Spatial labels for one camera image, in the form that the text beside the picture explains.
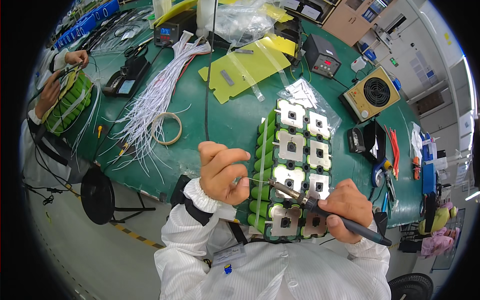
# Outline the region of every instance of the digital display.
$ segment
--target digital display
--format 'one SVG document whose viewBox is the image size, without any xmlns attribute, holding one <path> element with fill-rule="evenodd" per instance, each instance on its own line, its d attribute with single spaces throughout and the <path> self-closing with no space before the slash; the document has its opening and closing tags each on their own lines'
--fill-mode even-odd
<svg viewBox="0 0 480 300">
<path fill-rule="evenodd" d="M 170 28 L 160 28 L 160 34 L 169 36 L 170 35 Z"/>
</svg>

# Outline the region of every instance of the worker's left hand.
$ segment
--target worker's left hand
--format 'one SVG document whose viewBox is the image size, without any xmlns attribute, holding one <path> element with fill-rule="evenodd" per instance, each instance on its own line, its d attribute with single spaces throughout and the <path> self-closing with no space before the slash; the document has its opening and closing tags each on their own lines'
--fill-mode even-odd
<svg viewBox="0 0 480 300">
<path fill-rule="evenodd" d="M 335 214 L 327 218 L 328 231 L 343 243 L 355 244 L 361 240 L 361 236 L 346 229 L 338 216 L 355 221 L 366 228 L 373 220 L 372 203 L 357 189 L 352 179 L 339 182 L 327 199 L 318 201 L 318 207 Z"/>
<path fill-rule="evenodd" d="M 67 64 L 74 65 L 81 61 L 83 61 L 82 63 L 82 69 L 83 69 L 88 64 L 88 54 L 86 50 L 67 52 L 67 54 L 65 54 L 65 62 Z"/>
<path fill-rule="evenodd" d="M 247 167 L 234 163 L 249 160 L 250 153 L 211 141 L 198 144 L 198 151 L 202 162 L 200 186 L 205 194 L 231 205 L 245 201 L 250 195 Z M 235 184 L 233 181 L 237 177 L 242 178 Z"/>
</svg>

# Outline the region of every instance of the green workbench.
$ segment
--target green workbench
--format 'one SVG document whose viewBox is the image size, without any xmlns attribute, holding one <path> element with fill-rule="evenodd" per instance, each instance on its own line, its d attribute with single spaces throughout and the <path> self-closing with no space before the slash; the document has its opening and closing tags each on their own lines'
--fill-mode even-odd
<svg viewBox="0 0 480 300">
<path fill-rule="evenodd" d="M 350 63 L 355 60 L 359 54 L 351 47 L 320 29 L 313 24 L 303 21 L 304 30 L 307 34 L 313 33 L 322 36 L 329 40 L 343 62 L 342 67 L 338 70 L 336 78 L 343 84 L 350 86 L 351 80 L 355 73 L 350 68 Z M 145 32 L 145 37 L 148 37 L 151 31 Z M 152 61 L 153 57 L 160 50 L 155 47 L 153 42 L 149 43 L 149 51 L 146 58 Z M 223 49 L 216 48 L 213 53 L 213 60 L 216 60 L 226 54 Z M 143 80 L 139 94 L 155 76 L 163 69 L 173 58 L 173 50 L 165 49 L 159 55 L 158 59 L 148 71 L 146 78 Z M 103 77 L 101 83 L 104 85 L 110 76 L 118 71 L 121 65 L 124 64 L 125 58 L 123 55 L 107 54 L 95 57 L 98 68 L 101 74 L 95 73 L 95 66 L 89 64 L 85 72 L 93 77 Z M 116 164 L 108 166 L 108 162 L 113 160 L 120 152 L 118 146 L 114 146 L 111 150 L 102 156 L 96 156 L 95 152 L 100 143 L 105 139 L 105 132 L 112 126 L 113 123 L 104 120 L 115 120 L 121 113 L 124 115 L 126 111 L 122 108 L 127 102 L 126 98 L 111 98 L 105 97 L 101 94 L 101 104 L 98 112 L 97 124 L 90 125 L 87 133 L 84 135 L 80 146 L 78 147 L 78 155 L 90 161 L 96 161 L 102 171 L 112 180 L 117 181 L 135 191 L 143 192 L 151 196 L 166 199 L 169 201 L 175 184 L 181 174 L 189 175 L 191 177 L 198 177 L 200 173 L 200 159 L 197 151 L 197 145 L 205 141 L 204 130 L 204 107 L 205 107 L 205 89 L 206 82 L 202 80 L 198 74 L 198 70 L 202 67 L 208 66 L 208 55 L 197 55 L 188 66 L 185 74 L 177 82 L 176 93 L 171 98 L 171 103 L 168 107 L 170 112 L 178 112 L 186 109 L 190 104 L 189 110 L 179 113 L 178 117 L 182 122 L 182 135 L 180 139 L 168 146 L 168 149 L 162 145 L 155 145 L 154 151 L 159 158 L 167 165 L 172 167 L 169 169 L 165 165 L 156 161 L 156 165 L 162 173 L 164 184 L 160 175 L 152 165 L 152 161 L 147 162 L 150 170 L 149 176 L 142 170 L 138 162 L 133 162 L 127 167 L 120 170 L 112 171 L 115 166 L 128 158 L 120 159 Z M 294 80 L 290 76 L 288 68 L 285 69 L 290 83 Z M 294 71 L 295 77 L 300 74 L 301 68 Z M 309 79 L 308 71 L 305 70 L 303 75 Z M 352 178 L 356 183 L 358 189 L 367 197 L 370 195 L 372 189 L 371 173 L 372 165 L 362 155 L 352 154 L 348 151 L 347 130 L 354 127 L 350 115 L 347 113 L 345 107 L 339 102 L 338 96 L 345 91 L 345 88 L 339 83 L 321 77 L 317 74 L 312 74 L 312 86 L 327 100 L 333 110 L 342 118 L 340 128 L 335 133 L 332 139 L 332 186 L 335 186 L 341 180 Z M 253 170 L 254 164 L 254 149 L 257 136 L 257 126 L 261 122 L 262 117 L 267 114 L 274 107 L 278 99 L 277 92 L 283 89 L 282 82 L 278 73 L 258 83 L 259 89 L 265 96 L 265 101 L 259 102 L 251 89 L 247 89 L 238 96 L 230 99 L 225 104 L 220 104 L 210 90 L 208 98 L 208 131 L 210 140 L 225 144 L 229 148 L 242 148 L 252 154 L 250 161 L 246 162 L 247 169 L 250 172 Z M 96 96 L 96 91 L 92 92 L 92 98 Z M 80 118 L 86 120 L 92 105 L 84 111 Z M 396 129 L 398 146 L 400 148 L 400 162 L 399 170 L 400 176 L 394 180 L 396 196 L 398 204 L 392 208 L 391 218 L 388 220 L 388 226 L 394 227 L 401 224 L 407 224 L 419 221 L 420 217 L 420 202 L 421 202 L 421 181 L 413 180 L 413 173 L 411 167 L 411 158 L 409 155 L 409 135 L 411 134 L 411 121 L 419 123 L 417 117 L 410 110 L 408 104 L 401 99 L 377 118 L 378 122 L 383 126 Z M 74 126 L 66 132 L 63 136 L 73 143 L 77 133 L 83 127 L 85 121 L 79 120 Z M 97 138 L 97 126 L 102 125 L 102 135 L 100 139 Z M 111 130 L 110 137 L 113 133 L 122 129 L 122 124 L 115 124 Z M 173 119 L 166 119 L 164 122 L 164 131 L 166 133 L 165 140 L 170 140 L 176 136 L 178 132 L 178 124 Z M 109 149 L 116 141 L 107 138 L 97 151 L 97 155 Z M 393 162 L 393 152 L 390 141 L 387 139 L 386 156 Z M 386 187 L 380 192 L 377 189 L 373 195 L 376 199 L 380 193 L 385 194 Z M 381 206 L 383 196 L 380 195 L 379 200 L 375 203 L 376 206 Z M 237 219 L 242 223 L 247 223 L 248 215 L 247 201 L 240 204 L 238 207 Z"/>
</svg>

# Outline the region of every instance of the elastic cuff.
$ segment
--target elastic cuff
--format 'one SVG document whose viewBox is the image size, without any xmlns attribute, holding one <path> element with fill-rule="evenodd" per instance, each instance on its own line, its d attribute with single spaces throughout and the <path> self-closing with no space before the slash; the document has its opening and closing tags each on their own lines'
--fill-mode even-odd
<svg viewBox="0 0 480 300">
<path fill-rule="evenodd" d="M 200 178 L 190 180 L 183 194 L 192 200 L 195 207 L 206 213 L 214 213 L 221 206 L 221 202 L 208 197 L 200 186 Z"/>
<path fill-rule="evenodd" d="M 372 223 L 370 223 L 368 229 L 377 232 L 377 224 L 375 223 L 375 220 L 372 220 Z M 345 244 L 345 248 L 350 254 L 355 255 L 356 253 L 360 253 L 376 245 L 378 244 L 362 237 L 361 240 L 359 242 L 356 242 L 355 244 Z"/>
<path fill-rule="evenodd" d="M 33 123 L 35 123 L 36 125 L 40 125 L 42 123 L 42 120 L 39 119 L 37 116 L 36 116 L 36 113 L 35 113 L 35 109 L 31 109 L 29 112 L 28 112 L 28 117 L 33 121 Z"/>
<path fill-rule="evenodd" d="M 59 54 L 56 55 L 53 71 L 64 69 L 67 66 L 67 63 L 65 62 L 65 55 L 67 54 L 67 52 L 68 52 L 68 49 L 65 48 Z"/>
</svg>

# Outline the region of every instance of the soldering iron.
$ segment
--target soldering iron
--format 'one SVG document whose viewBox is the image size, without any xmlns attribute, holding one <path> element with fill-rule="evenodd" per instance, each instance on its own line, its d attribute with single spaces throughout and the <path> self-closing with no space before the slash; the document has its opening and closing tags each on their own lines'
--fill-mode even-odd
<svg viewBox="0 0 480 300">
<path fill-rule="evenodd" d="M 62 78 L 63 76 L 65 76 L 66 74 L 70 73 L 71 71 L 73 71 L 73 69 L 75 69 L 76 67 L 78 67 L 79 65 L 81 65 L 83 63 L 83 61 L 80 61 L 74 65 L 72 65 L 71 67 L 69 68 L 65 68 L 63 69 L 62 71 L 60 71 L 59 75 L 57 76 L 57 78 L 55 78 L 55 80 L 57 79 L 60 79 Z M 40 95 L 42 92 L 43 92 L 43 89 L 45 88 L 46 85 L 44 85 L 43 87 L 41 87 L 36 93 L 35 95 L 28 101 L 28 103 L 32 102 L 33 99 L 37 98 L 38 95 Z"/>
<path fill-rule="evenodd" d="M 292 190 L 291 188 L 273 180 L 273 179 L 268 179 L 268 184 L 276 188 L 277 190 L 287 194 L 288 196 L 292 197 L 293 199 L 297 200 L 297 203 L 300 205 L 303 205 L 306 209 L 309 211 L 319 214 L 323 217 L 328 217 L 329 215 L 333 215 L 332 213 L 329 213 L 321 208 L 318 207 L 318 200 L 312 197 L 307 197 L 305 193 L 300 193 L 295 190 Z M 364 238 L 374 241 L 377 244 L 384 245 L 384 246 L 391 246 L 392 241 L 385 238 L 384 236 L 380 235 L 379 233 L 372 231 L 359 223 L 346 219 L 342 216 L 339 216 L 340 219 L 342 219 L 343 224 L 345 225 L 345 228 L 363 236 Z"/>
</svg>

